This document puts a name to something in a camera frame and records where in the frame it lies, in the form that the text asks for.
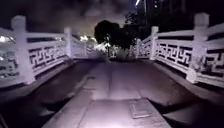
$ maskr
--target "railing post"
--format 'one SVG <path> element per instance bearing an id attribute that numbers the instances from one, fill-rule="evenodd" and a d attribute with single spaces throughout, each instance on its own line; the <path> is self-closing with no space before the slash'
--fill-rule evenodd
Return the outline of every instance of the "railing post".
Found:
<path id="1" fill-rule="evenodd" d="M 11 26 L 14 30 L 16 39 L 16 59 L 18 61 L 19 73 L 24 77 L 26 84 L 31 84 L 35 81 L 35 75 L 30 62 L 28 43 L 26 37 L 26 18 L 16 16 L 11 21 Z"/>
<path id="2" fill-rule="evenodd" d="M 137 39 L 136 41 L 136 54 L 135 54 L 135 59 L 138 59 L 138 56 L 139 56 L 139 48 L 140 48 L 140 42 L 141 40 L 140 39 Z"/>
<path id="3" fill-rule="evenodd" d="M 87 42 L 84 42 L 84 55 L 86 58 L 88 58 L 88 55 L 87 55 Z"/>
<path id="4" fill-rule="evenodd" d="M 71 28 L 66 27 L 64 29 L 64 33 L 65 33 L 65 41 L 67 43 L 66 54 L 69 58 L 73 58 L 73 56 L 72 56 L 72 33 L 71 33 Z"/>
<path id="5" fill-rule="evenodd" d="M 153 26 L 151 32 L 151 49 L 150 49 L 150 60 L 155 60 L 156 49 L 157 49 L 157 36 L 156 34 L 159 32 L 159 27 Z"/>
<path id="6" fill-rule="evenodd" d="M 191 83 L 197 82 L 197 73 L 200 72 L 201 67 L 203 66 L 203 56 L 206 54 L 204 42 L 208 39 L 206 30 L 209 26 L 209 15 L 206 13 L 196 14 L 194 24 L 193 53 L 186 77 Z"/>

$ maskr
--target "white stone railing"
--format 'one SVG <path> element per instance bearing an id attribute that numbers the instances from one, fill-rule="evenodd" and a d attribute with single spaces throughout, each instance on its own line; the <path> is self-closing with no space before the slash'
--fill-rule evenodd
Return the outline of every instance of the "white stone railing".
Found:
<path id="1" fill-rule="evenodd" d="M 224 33 L 224 23 L 208 26 L 209 16 L 202 13 L 195 16 L 194 30 L 158 33 L 158 27 L 153 27 L 151 36 L 135 46 L 136 58 L 163 62 L 185 73 L 186 79 L 192 83 L 224 87 L 224 38 L 208 40 L 209 36 Z M 177 37 L 194 39 L 181 40 Z"/>
<path id="2" fill-rule="evenodd" d="M 0 43 L 0 88 L 31 84 L 37 75 L 68 59 L 92 57 L 87 55 L 86 43 L 72 37 L 70 28 L 65 28 L 64 33 L 31 33 L 25 26 L 25 17 L 17 16 L 12 19 L 13 31 L 0 28 L 0 36 L 12 39 Z M 39 41 L 43 38 L 50 41 Z"/>

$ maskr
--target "street light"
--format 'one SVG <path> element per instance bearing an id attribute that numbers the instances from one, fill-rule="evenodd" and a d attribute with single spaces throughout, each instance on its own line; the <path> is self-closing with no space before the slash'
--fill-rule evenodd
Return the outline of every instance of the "street light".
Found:
<path id="1" fill-rule="evenodd" d="M 141 0 L 137 0 L 135 6 L 138 6 L 138 4 L 139 4 L 140 1 Z"/>

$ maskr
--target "light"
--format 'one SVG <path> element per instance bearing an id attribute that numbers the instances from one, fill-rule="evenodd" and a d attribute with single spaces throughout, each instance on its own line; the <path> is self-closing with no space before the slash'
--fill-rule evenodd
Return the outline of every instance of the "light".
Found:
<path id="1" fill-rule="evenodd" d="M 0 56 L 0 61 L 3 61 L 3 60 L 4 60 L 4 58 Z"/>
<path id="2" fill-rule="evenodd" d="M 135 6 L 138 6 L 139 2 L 140 2 L 140 0 L 137 0 Z"/>
<path id="3" fill-rule="evenodd" d="M 61 37 L 55 37 L 55 40 L 62 41 L 62 38 Z"/>
<path id="4" fill-rule="evenodd" d="M 97 42 L 97 41 L 96 41 L 96 38 L 92 37 L 91 39 L 94 40 L 95 42 Z"/>
<path id="5" fill-rule="evenodd" d="M 88 41 L 88 37 L 87 36 L 81 36 L 80 37 L 80 41 Z"/>
<path id="6" fill-rule="evenodd" d="M 111 47 L 111 45 L 109 43 L 106 43 L 105 46 L 106 47 Z"/>
<path id="7" fill-rule="evenodd" d="M 5 43 L 6 40 L 7 40 L 6 37 L 4 37 L 4 36 L 0 36 L 0 42 Z"/>

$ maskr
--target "railing top rail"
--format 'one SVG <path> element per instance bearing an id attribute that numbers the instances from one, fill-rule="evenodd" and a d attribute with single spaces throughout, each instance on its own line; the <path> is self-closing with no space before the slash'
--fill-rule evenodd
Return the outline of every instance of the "railing top rail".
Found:
<path id="1" fill-rule="evenodd" d="M 78 43 L 82 43 L 80 40 L 78 40 L 77 38 L 72 36 L 72 41 L 78 42 Z"/>
<path id="2" fill-rule="evenodd" d="M 11 36 L 14 37 L 13 31 L 0 28 L 0 36 Z"/>
<path id="3" fill-rule="evenodd" d="M 44 42 L 37 42 L 37 43 L 30 43 L 28 44 L 28 48 L 39 48 L 39 47 L 47 47 L 47 46 L 54 46 L 55 44 L 59 43 L 66 43 L 64 41 L 44 41 Z"/>
<path id="4" fill-rule="evenodd" d="M 65 37 L 65 34 L 60 33 L 27 33 L 28 38 L 52 38 L 52 37 Z"/>
<path id="5" fill-rule="evenodd" d="M 140 42 L 140 44 L 145 44 L 145 43 L 147 43 L 148 41 L 150 41 L 151 39 L 152 39 L 152 36 L 149 36 L 149 37 L 145 38 L 144 40 L 142 40 L 142 41 Z"/>
<path id="6" fill-rule="evenodd" d="M 171 31 L 156 34 L 158 37 L 194 36 L 194 30 Z"/>
<path id="7" fill-rule="evenodd" d="M 224 32 L 224 23 L 212 26 L 212 27 L 207 29 L 207 35 L 208 36 L 218 34 L 218 33 L 221 33 L 221 32 Z"/>

